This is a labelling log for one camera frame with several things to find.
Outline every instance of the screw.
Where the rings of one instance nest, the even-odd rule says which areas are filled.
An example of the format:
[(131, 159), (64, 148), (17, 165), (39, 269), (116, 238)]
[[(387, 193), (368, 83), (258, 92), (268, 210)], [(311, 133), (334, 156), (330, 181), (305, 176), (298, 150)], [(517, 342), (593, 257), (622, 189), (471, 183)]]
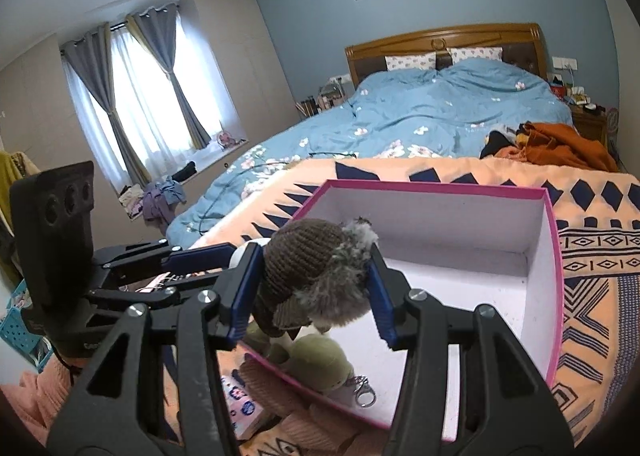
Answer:
[(481, 304), (478, 307), (478, 311), (480, 315), (485, 319), (491, 319), (495, 316), (495, 308), (493, 306), (489, 306), (488, 304)]
[(127, 315), (129, 315), (129, 317), (140, 317), (142, 314), (144, 314), (145, 309), (146, 306), (144, 304), (135, 303), (127, 308)]
[(202, 292), (198, 294), (198, 300), (204, 303), (212, 302), (215, 298), (216, 293), (213, 290), (202, 290)]
[(412, 288), (409, 290), (409, 299), (412, 301), (424, 301), (428, 296), (427, 291), (421, 288)]

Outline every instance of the gray curtain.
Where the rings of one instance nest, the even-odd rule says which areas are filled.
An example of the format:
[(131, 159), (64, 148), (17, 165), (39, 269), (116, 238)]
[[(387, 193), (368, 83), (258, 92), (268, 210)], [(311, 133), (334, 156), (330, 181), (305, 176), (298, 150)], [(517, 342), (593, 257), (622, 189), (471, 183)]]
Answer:
[(176, 14), (175, 4), (168, 4), (163, 10), (151, 8), (143, 16), (127, 17), (127, 28), (131, 35), (154, 56), (171, 81), (182, 116), (187, 123), (191, 141), (197, 149), (204, 149), (211, 141), (211, 137), (191, 109), (174, 73)]
[(73, 41), (66, 43), (62, 49), (66, 60), (78, 74), (89, 93), (109, 115), (109, 122), (131, 181), (139, 183), (140, 187), (146, 186), (151, 181), (151, 176), (129, 143), (116, 111), (109, 25), (104, 24), (98, 27), (97, 33), (87, 33), (84, 40), (77, 44)]

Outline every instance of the wooden headboard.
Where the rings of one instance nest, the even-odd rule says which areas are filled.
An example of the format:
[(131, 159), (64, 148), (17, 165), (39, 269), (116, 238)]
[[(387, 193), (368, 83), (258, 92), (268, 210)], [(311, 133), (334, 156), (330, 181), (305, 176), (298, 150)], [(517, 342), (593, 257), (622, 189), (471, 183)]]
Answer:
[(540, 27), (534, 22), (470, 24), (434, 30), (403, 33), (356, 46), (345, 53), (353, 85), (369, 75), (386, 71), (386, 56), (417, 55), (437, 52), (436, 68), (451, 66), (447, 48), (502, 46), (502, 60), (546, 80), (546, 55)]

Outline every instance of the purple clothing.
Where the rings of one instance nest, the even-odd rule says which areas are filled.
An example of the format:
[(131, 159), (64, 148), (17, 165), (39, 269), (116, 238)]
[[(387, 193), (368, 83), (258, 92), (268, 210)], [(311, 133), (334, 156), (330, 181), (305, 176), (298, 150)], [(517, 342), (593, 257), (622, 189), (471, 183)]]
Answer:
[(175, 212), (169, 207), (162, 191), (154, 187), (146, 191), (142, 198), (142, 217), (147, 225), (157, 227), (164, 236), (169, 223), (175, 219)]

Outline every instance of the floral pillowcase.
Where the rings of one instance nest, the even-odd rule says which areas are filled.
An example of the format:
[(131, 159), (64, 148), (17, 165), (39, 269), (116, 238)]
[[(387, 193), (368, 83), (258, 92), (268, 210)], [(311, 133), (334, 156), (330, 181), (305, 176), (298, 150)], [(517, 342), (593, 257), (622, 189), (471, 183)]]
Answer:
[(502, 60), (502, 48), (447, 48), (451, 55), (453, 64), (457, 64), (464, 59), (479, 57), (482, 59), (491, 59), (494, 61)]
[(427, 53), (425, 55), (400, 55), (394, 57), (385, 57), (386, 69), (407, 70), (409, 68), (417, 68), (418, 70), (435, 70), (436, 69), (436, 52)]

